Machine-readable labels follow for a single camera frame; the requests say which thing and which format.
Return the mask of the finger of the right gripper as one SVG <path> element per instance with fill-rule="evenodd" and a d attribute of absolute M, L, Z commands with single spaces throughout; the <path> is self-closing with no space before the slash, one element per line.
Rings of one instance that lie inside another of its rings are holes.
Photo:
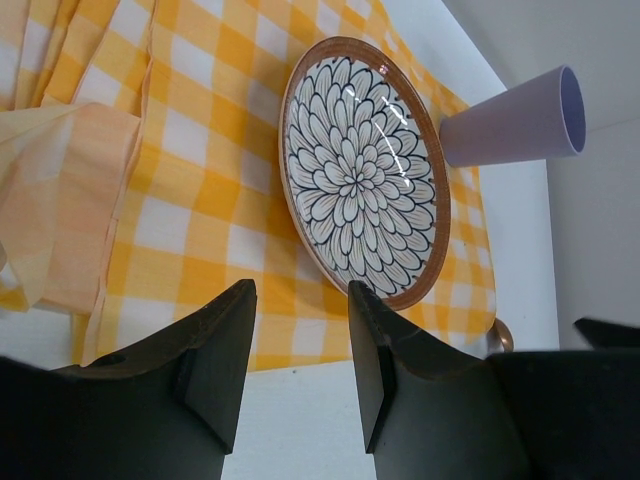
<path fill-rule="evenodd" d="M 594 349 L 638 349 L 640 347 L 638 327 L 588 317 L 575 321 L 574 327 Z"/>

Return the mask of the yellow white checkered napkin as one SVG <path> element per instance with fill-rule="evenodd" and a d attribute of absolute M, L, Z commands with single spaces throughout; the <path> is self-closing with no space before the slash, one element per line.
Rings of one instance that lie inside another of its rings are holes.
<path fill-rule="evenodd" d="M 436 132 L 464 109 L 379 1 L 3 2 L 2 73 L 56 60 L 1 104 L 2 308 L 69 314 L 88 363 L 249 278 L 251 369 L 348 358 L 346 290 L 303 245 L 279 163 L 289 78 L 333 36 L 387 55 Z M 461 346 L 493 325 L 495 283 L 478 172 L 446 168 L 444 265 L 400 311 Z"/>

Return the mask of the copper coloured spoon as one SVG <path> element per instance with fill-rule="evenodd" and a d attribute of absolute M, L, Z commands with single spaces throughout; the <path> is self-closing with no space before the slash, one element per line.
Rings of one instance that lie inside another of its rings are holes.
<path fill-rule="evenodd" d="M 487 333 L 487 354 L 514 351 L 514 339 L 508 326 L 496 318 Z"/>

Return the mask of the lilac plastic cup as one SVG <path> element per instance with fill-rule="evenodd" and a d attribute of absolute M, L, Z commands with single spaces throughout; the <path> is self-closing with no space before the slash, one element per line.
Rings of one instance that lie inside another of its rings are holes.
<path fill-rule="evenodd" d="M 562 65 L 442 120 L 439 139 L 461 168 L 577 156 L 586 132 L 579 81 Z"/>

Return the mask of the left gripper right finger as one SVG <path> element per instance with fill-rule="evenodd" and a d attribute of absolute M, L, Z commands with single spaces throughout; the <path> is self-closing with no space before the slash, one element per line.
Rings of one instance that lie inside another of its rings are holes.
<path fill-rule="evenodd" d="M 635 479 L 639 348 L 479 359 L 348 287 L 365 450 L 380 479 Z"/>

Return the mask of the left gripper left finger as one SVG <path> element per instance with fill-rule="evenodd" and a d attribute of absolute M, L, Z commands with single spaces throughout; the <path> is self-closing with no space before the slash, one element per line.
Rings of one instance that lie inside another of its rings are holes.
<path fill-rule="evenodd" d="M 257 294 L 250 279 L 87 366 L 1 361 L 5 479 L 217 479 L 234 447 Z"/>

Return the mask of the floral patterned ceramic plate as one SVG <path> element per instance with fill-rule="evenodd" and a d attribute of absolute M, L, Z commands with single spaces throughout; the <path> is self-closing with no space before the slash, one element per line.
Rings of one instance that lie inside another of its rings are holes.
<path fill-rule="evenodd" d="M 303 245 L 338 289 L 365 283 L 403 310 L 444 265 L 447 168 L 402 70 L 369 43 L 323 39 L 296 64 L 279 119 L 279 163 Z"/>

